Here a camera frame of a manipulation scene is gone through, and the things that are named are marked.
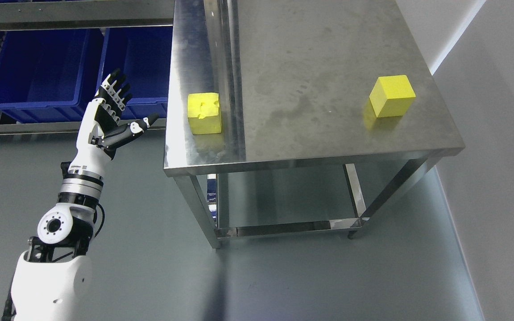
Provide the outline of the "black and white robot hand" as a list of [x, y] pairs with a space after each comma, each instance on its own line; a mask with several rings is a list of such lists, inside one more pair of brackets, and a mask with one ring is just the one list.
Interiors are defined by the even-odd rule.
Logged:
[[130, 83], [120, 69], [109, 73], [88, 102], [77, 136], [79, 156], [113, 159], [118, 148], [143, 136], [159, 119], [155, 112], [129, 123], [121, 121], [131, 100]]

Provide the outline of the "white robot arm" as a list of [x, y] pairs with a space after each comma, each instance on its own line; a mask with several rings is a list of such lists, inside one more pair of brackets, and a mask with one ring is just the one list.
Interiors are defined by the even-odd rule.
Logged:
[[73, 321], [92, 278], [87, 256], [96, 227], [110, 160], [99, 148], [77, 148], [73, 162], [61, 164], [57, 203], [41, 217], [37, 235], [20, 255], [8, 291], [3, 321]]

